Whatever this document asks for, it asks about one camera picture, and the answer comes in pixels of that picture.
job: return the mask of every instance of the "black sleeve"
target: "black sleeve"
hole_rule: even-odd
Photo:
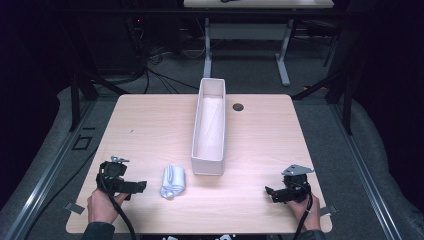
[[[299,240],[325,240],[325,235],[320,230],[309,230],[301,233]]]
[[[115,227],[104,222],[89,223],[81,240],[112,240]]]

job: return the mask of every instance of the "white plastic container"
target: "white plastic container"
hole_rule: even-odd
[[[194,174],[224,174],[225,97],[224,79],[201,80],[191,152]]]

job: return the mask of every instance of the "table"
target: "table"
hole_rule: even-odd
[[[144,234],[273,234],[295,232],[290,208],[273,203],[264,187],[284,188],[281,171],[291,164],[313,167],[292,101],[287,95],[227,94],[225,173],[194,175],[191,146],[197,95],[123,95],[111,116],[77,204],[87,205],[100,164],[117,155],[131,162],[126,181],[147,181],[122,208],[135,232]],[[241,103],[242,111],[232,106]],[[168,164],[185,169],[186,190],[173,200],[159,191]],[[313,193],[325,201],[315,173]],[[66,229],[84,232],[87,211],[72,213]],[[118,217],[116,232],[128,232]],[[323,231],[332,228],[322,217]]]
[[[184,0],[186,8],[271,8],[295,10],[301,8],[332,8],[332,0],[236,0],[223,3],[220,0]],[[292,20],[288,24],[212,24],[205,19],[205,67],[203,77],[211,77],[211,39],[252,39],[281,40],[280,52],[275,54],[283,86],[290,86],[284,64],[287,46],[291,36]]]

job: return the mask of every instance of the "round black hole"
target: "round black hole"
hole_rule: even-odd
[[[233,109],[237,112],[240,112],[240,111],[243,111],[244,106],[241,103],[236,103],[236,104],[233,105]]]

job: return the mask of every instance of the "hand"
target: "hand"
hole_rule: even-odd
[[[287,204],[292,209],[298,221],[300,221],[300,219],[303,216],[303,213],[306,210],[306,207],[308,205],[308,200],[309,200],[309,197],[307,197],[305,200],[303,200],[303,202],[300,202],[300,203],[295,201],[287,202]],[[319,207],[319,199],[312,194],[312,200],[313,200],[313,203],[312,203],[310,213],[306,217],[305,223],[303,224],[304,231],[321,230],[321,224],[320,224],[321,214],[320,214],[320,207]]]
[[[119,206],[122,205],[124,199],[128,196],[126,193],[120,193],[115,196]],[[88,202],[88,222],[105,222],[112,224],[118,217],[118,213],[112,205],[109,197],[100,189],[93,191],[87,199]]]

